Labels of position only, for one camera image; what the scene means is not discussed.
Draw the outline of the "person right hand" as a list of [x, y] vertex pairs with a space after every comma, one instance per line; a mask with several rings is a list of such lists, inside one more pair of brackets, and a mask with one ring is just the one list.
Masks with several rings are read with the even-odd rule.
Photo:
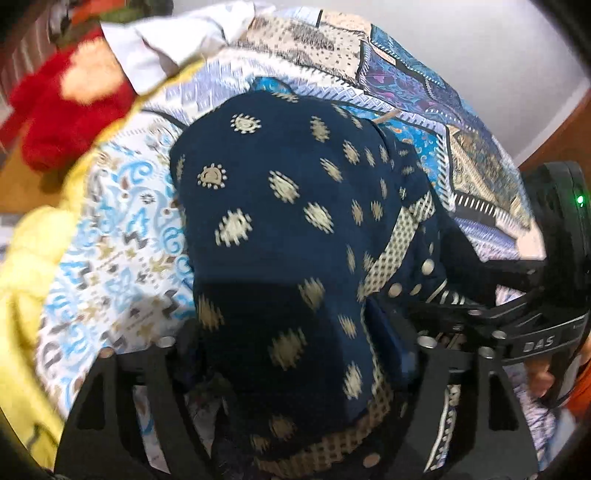
[[[590, 362], [590, 337], [581, 347], [580, 364], [575, 375], [578, 378]], [[534, 398], [543, 397], [555, 382], [555, 376], [550, 372], [552, 356], [539, 356], [525, 363], [528, 377], [528, 388]]]

